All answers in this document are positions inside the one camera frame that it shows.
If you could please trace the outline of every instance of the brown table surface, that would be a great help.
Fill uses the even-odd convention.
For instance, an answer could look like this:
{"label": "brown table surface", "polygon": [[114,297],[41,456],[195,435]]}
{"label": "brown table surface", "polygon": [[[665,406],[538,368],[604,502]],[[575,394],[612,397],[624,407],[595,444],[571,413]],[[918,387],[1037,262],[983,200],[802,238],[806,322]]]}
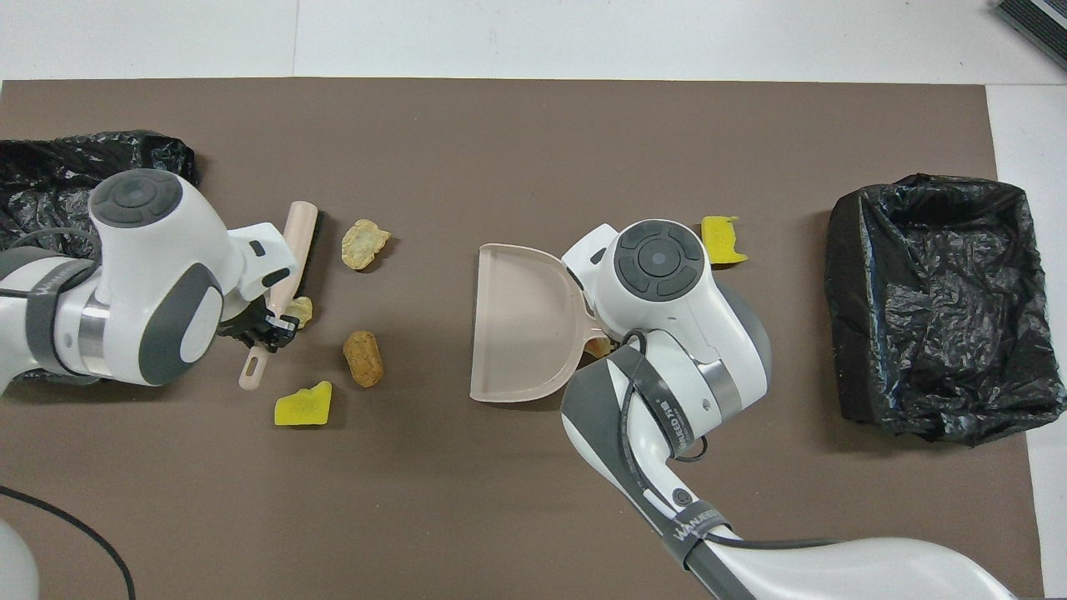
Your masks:
{"label": "brown table surface", "polygon": [[[774,344],[770,393],[713,431],[681,477],[751,539],[917,537],[1041,595],[1021,436],[974,449],[841,419],[823,296],[828,211],[914,172],[996,177],[977,86],[242,79],[4,82],[0,137],[150,128],[197,153],[230,227],[328,218],[308,265],[316,320],[237,386],[220,340],[148,389],[17,383],[0,401],[0,481],[110,539],[142,598],[700,598],[626,500],[571,447],[560,394],[467,397],[478,246],[561,254],[602,222],[733,215],[750,259],[717,277]],[[365,272],[340,236],[394,233]],[[340,345],[378,334],[386,375]],[[330,424],[274,399],[334,383]],[[118,598],[87,538],[0,501],[43,598]]]}

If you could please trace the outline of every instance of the plastic bag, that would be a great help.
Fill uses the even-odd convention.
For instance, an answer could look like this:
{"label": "plastic bag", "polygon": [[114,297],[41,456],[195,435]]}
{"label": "plastic bag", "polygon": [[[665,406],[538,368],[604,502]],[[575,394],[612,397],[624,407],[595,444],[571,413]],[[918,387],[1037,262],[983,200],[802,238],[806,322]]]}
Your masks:
{"label": "plastic bag", "polygon": [[846,419],[974,446],[1067,408],[1019,188],[912,175],[842,198],[826,296]]}
{"label": "plastic bag", "polygon": [[[0,141],[0,250],[44,227],[96,233],[89,194],[103,179],[129,169],[162,169],[196,185],[193,151],[154,131],[109,131],[52,141]],[[39,246],[86,258],[90,242],[48,236]]]}

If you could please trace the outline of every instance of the robotic arm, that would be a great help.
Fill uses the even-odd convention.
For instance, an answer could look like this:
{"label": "robotic arm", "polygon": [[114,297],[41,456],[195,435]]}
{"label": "robotic arm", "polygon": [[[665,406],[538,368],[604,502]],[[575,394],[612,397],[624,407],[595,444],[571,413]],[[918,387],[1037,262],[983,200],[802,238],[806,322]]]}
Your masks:
{"label": "robotic arm", "polygon": [[667,551],[716,598],[1014,598],[972,560],[896,538],[750,542],[667,467],[762,397],[770,345],[679,223],[601,225],[563,256],[621,347],[568,383],[563,427]]}
{"label": "robotic arm", "polygon": [[90,216],[99,269],[39,248],[0,252],[0,394],[33,369],[162,385],[217,331],[272,350],[291,340],[296,323],[262,300],[296,268],[273,225],[226,231],[192,185],[152,169],[105,179]]}

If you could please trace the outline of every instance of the dustpan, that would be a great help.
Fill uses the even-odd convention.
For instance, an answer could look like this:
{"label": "dustpan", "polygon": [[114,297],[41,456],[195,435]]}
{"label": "dustpan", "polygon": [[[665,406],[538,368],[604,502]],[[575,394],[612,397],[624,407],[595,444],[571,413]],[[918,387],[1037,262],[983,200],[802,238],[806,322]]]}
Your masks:
{"label": "dustpan", "polygon": [[479,249],[472,398],[547,396],[574,375],[586,342],[604,336],[559,258],[505,243]]}

